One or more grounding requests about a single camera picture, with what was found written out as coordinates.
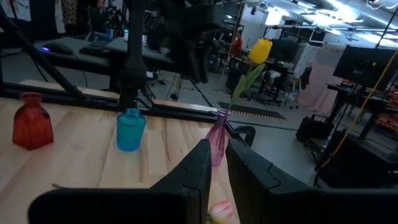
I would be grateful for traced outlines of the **black frame upright post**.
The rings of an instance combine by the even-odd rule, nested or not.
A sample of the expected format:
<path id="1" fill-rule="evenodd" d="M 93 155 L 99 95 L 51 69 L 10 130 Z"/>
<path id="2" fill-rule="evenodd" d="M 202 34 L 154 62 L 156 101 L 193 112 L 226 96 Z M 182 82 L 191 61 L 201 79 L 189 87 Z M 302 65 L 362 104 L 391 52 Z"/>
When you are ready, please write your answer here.
<path id="1" fill-rule="evenodd" d="M 142 58 L 145 0 L 125 0 L 129 9 L 127 60 L 121 74 L 119 105 L 125 110 L 137 107 L 138 91 L 146 84 L 146 66 Z"/>

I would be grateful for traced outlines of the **blue glass vase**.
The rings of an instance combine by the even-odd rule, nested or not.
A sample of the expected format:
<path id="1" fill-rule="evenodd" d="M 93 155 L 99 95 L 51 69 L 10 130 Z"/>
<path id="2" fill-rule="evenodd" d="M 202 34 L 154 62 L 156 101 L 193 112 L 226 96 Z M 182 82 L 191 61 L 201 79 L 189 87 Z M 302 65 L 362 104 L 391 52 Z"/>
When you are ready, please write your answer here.
<path id="1" fill-rule="evenodd" d="M 146 118 L 135 108 L 128 108 L 116 120 L 116 143 L 122 151 L 139 149 L 146 126 Z"/>

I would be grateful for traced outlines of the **black desk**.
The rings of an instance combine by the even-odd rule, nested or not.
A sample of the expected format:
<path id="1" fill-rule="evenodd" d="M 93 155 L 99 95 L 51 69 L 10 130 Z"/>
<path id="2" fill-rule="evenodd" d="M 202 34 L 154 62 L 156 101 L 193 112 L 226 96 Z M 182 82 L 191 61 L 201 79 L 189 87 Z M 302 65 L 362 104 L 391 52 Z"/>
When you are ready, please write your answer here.
<path id="1" fill-rule="evenodd" d="M 335 90 L 338 92 L 335 100 L 335 104 L 332 107 L 332 111 L 326 119 L 327 124 L 332 124 L 337 113 L 341 109 L 344 104 L 354 105 L 357 107 L 361 107 L 362 104 L 366 101 L 366 97 L 370 91 L 358 92 L 351 88 L 343 87 L 334 83 L 327 83 L 327 88 L 329 90 Z M 364 105 L 364 109 L 371 113 L 371 117 L 366 123 L 365 127 L 361 131 L 359 137 L 361 139 L 365 139 L 368 135 L 371 127 L 376 123 L 376 119 L 379 114 L 387 114 L 387 113 L 395 113 L 398 114 L 398 108 L 393 108 L 389 106 L 389 103 L 392 103 L 392 100 L 386 100 L 384 98 L 380 98 L 377 96 L 371 96 Z"/>

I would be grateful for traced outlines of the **red glass vase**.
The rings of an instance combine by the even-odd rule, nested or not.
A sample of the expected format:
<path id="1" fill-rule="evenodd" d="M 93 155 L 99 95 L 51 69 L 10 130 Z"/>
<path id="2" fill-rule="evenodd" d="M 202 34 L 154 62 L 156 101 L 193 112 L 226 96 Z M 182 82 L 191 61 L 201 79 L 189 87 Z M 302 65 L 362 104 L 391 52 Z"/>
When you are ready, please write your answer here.
<path id="1" fill-rule="evenodd" d="M 53 143 L 53 129 L 48 112 L 42 107 L 42 95 L 21 94 L 23 105 L 14 115 L 12 142 L 28 151 Z"/>

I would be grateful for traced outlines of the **black frame diagonal brace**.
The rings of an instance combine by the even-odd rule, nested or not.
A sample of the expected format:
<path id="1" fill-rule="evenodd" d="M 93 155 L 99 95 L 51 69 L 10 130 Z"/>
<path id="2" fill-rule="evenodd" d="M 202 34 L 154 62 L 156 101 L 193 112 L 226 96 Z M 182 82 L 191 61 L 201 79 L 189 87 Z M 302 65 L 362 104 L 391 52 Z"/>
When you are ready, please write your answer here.
<path id="1" fill-rule="evenodd" d="M 54 66 L 53 64 L 27 39 L 8 18 L 0 6 L 0 25 L 3 30 L 11 34 L 13 38 L 21 45 L 33 61 L 37 62 L 63 89 L 73 95 L 78 100 L 86 100 L 86 96 L 74 85 L 72 85 Z"/>

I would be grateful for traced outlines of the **black office chair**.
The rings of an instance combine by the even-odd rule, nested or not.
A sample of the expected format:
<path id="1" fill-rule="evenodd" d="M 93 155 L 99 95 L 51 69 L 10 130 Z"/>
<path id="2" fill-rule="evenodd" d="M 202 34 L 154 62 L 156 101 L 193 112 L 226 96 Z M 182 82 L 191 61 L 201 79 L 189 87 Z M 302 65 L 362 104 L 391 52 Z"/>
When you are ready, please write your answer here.
<path id="1" fill-rule="evenodd" d="M 309 85 L 311 72 L 312 66 L 309 65 L 305 68 L 299 78 L 294 78 L 292 80 L 291 89 L 287 92 L 285 99 L 283 100 L 284 106 L 288 105 L 291 110 L 299 109 L 299 96 L 301 92 L 306 89 L 307 85 Z"/>

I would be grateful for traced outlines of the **pink fabric panel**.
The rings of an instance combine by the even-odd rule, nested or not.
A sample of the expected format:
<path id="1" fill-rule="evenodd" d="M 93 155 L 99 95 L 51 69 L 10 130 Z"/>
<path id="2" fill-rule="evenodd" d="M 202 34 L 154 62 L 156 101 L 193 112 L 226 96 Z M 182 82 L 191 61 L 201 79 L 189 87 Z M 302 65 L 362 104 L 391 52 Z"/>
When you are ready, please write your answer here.
<path id="1" fill-rule="evenodd" d="M 309 84 L 300 92 L 298 102 L 312 111 L 329 113 L 337 92 L 328 89 L 328 84 L 340 84 L 343 80 L 333 76 L 334 70 L 331 66 L 313 62 Z"/>

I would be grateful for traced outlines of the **black computer mouse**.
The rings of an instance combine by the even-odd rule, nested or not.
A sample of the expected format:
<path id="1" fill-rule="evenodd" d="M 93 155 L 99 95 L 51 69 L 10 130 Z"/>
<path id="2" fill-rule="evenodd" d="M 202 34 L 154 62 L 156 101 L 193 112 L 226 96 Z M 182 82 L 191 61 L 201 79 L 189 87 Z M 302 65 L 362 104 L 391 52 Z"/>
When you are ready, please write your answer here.
<path id="1" fill-rule="evenodd" d="M 42 46 L 42 50 L 57 54 L 72 55 L 73 50 L 60 42 L 48 42 Z"/>

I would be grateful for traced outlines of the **pink glass vase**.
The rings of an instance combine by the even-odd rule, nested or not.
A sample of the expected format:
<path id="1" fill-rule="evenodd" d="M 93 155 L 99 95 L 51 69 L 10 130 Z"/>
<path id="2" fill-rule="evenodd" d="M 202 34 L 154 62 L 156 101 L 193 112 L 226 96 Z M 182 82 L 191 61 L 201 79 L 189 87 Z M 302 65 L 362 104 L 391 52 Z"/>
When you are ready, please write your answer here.
<path id="1" fill-rule="evenodd" d="M 216 123 L 206 134 L 205 138 L 209 140 L 211 146 L 211 165 L 217 167 L 221 164 L 226 150 L 226 130 L 225 124 L 228 116 L 231 114 L 230 111 L 219 108 L 217 110 Z"/>

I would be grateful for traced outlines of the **black floor box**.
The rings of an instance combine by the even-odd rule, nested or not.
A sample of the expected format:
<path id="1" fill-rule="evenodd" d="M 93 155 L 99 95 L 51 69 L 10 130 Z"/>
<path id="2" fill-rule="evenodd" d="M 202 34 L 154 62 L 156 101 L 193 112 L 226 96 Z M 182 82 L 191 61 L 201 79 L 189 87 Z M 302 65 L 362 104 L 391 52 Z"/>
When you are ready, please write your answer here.
<path id="1" fill-rule="evenodd" d="M 308 139 L 327 139 L 330 135 L 331 129 L 328 123 L 318 121 L 312 117 L 304 117 L 295 134 L 295 137 L 300 142 L 306 142 Z"/>

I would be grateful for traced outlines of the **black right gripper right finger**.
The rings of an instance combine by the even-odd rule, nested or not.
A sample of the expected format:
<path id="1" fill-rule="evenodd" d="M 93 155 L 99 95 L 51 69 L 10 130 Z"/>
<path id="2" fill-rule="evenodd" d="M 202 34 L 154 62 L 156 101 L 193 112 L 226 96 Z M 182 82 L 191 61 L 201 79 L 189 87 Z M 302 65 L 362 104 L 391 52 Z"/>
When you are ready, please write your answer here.
<path id="1" fill-rule="evenodd" d="M 398 191 L 317 189 L 232 139 L 228 175 L 241 224 L 398 224 Z"/>

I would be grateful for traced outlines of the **black monitor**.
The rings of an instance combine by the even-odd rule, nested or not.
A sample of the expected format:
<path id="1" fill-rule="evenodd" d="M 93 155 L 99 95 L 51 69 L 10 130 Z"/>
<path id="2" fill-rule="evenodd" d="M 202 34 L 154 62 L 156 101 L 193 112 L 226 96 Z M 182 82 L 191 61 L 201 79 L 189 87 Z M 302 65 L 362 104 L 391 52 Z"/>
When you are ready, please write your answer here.
<path id="1" fill-rule="evenodd" d="M 384 90 L 398 72 L 398 53 L 389 49 L 370 49 L 347 46 L 333 72 L 334 77 L 343 78 L 365 87 L 373 87 L 386 72 L 377 86 Z"/>

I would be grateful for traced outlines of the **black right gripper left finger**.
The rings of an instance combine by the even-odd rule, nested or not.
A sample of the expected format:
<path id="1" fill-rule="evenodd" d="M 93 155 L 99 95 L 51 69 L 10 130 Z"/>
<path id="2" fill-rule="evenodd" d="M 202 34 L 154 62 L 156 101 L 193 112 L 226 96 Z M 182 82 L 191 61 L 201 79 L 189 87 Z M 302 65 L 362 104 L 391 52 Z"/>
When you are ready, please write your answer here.
<path id="1" fill-rule="evenodd" d="M 202 139 L 148 189 L 65 188 L 38 196 L 29 224 L 206 224 L 211 147 Z"/>

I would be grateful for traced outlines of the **yellow tulip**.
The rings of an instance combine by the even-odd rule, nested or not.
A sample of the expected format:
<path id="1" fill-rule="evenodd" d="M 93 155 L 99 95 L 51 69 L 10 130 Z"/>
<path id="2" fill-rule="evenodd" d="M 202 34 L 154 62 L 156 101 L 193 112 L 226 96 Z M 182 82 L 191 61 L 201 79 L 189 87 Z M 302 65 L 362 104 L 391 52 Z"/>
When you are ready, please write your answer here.
<path id="1" fill-rule="evenodd" d="M 235 90 L 233 91 L 231 100 L 229 102 L 229 106 L 227 110 L 230 110 L 231 107 L 235 104 L 235 102 L 239 99 L 241 94 L 249 89 L 257 77 L 262 72 L 262 69 L 265 67 L 265 61 L 269 56 L 269 52 L 272 48 L 272 41 L 268 39 L 259 39 L 254 47 L 251 49 L 249 53 L 249 59 L 257 64 L 257 67 L 249 72 L 247 75 L 241 75 L 236 85 Z"/>

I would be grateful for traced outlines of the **person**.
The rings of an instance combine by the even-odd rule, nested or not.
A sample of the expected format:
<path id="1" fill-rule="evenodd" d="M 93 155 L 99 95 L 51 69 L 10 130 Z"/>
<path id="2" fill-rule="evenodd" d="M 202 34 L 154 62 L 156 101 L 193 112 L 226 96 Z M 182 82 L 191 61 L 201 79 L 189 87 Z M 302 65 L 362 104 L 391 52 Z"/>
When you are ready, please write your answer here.
<path id="1" fill-rule="evenodd" d="M 88 0 L 88 14 L 94 32 L 105 33 L 106 31 L 104 9 L 104 0 Z"/>

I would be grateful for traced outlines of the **pink tulip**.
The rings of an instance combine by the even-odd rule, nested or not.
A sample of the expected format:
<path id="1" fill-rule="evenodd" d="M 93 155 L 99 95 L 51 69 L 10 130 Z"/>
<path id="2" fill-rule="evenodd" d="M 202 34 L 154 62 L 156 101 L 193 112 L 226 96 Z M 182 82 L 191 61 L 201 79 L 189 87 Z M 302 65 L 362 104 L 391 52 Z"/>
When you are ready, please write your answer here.
<path id="1" fill-rule="evenodd" d="M 233 213 L 234 210 L 229 201 L 218 202 L 208 209 L 206 224 L 227 224 Z"/>

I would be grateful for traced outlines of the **black tripod stand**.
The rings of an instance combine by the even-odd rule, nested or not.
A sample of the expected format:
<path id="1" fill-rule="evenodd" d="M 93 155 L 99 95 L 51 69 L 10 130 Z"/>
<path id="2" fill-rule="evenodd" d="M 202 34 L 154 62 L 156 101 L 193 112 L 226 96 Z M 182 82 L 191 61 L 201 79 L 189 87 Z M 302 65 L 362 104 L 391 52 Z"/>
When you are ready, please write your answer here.
<path id="1" fill-rule="evenodd" d="M 175 73 L 169 83 L 166 100 L 178 101 L 182 90 L 197 90 L 197 85 L 193 80 L 185 78 L 185 75 Z"/>

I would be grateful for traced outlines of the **black keyboard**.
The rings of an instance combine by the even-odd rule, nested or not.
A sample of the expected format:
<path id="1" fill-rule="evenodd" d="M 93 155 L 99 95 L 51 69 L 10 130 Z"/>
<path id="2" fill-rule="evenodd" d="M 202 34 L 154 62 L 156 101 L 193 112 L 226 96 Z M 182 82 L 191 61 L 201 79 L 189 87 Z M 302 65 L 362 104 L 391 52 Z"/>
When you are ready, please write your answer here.
<path id="1" fill-rule="evenodd" d="M 79 50 L 80 54 L 91 55 L 94 57 L 107 57 L 109 51 L 105 47 L 110 43 L 108 40 L 96 40 Z"/>

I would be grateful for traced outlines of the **grey desk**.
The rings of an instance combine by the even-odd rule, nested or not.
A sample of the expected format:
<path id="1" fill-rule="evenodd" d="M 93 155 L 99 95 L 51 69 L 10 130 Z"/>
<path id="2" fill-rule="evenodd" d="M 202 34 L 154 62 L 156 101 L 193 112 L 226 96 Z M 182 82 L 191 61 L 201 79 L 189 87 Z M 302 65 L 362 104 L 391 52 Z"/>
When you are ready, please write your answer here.
<path id="1" fill-rule="evenodd" d="M 114 39 L 105 46 L 108 57 L 96 57 L 79 53 L 79 50 L 90 43 L 85 40 L 74 39 L 72 37 L 63 37 L 56 39 L 56 42 L 66 45 L 73 50 L 73 55 L 64 55 L 54 52 L 47 52 L 42 46 L 47 42 L 35 44 L 34 46 L 43 53 L 43 55 L 57 67 L 70 68 L 75 70 L 83 70 L 85 72 L 99 73 L 111 76 L 116 70 L 122 67 L 124 62 L 115 62 L 112 56 L 123 56 L 127 54 L 127 43 L 121 37 Z M 178 67 L 166 54 L 153 51 L 147 47 L 142 48 L 142 56 L 144 64 L 147 68 L 156 68 L 169 72 L 177 72 Z"/>

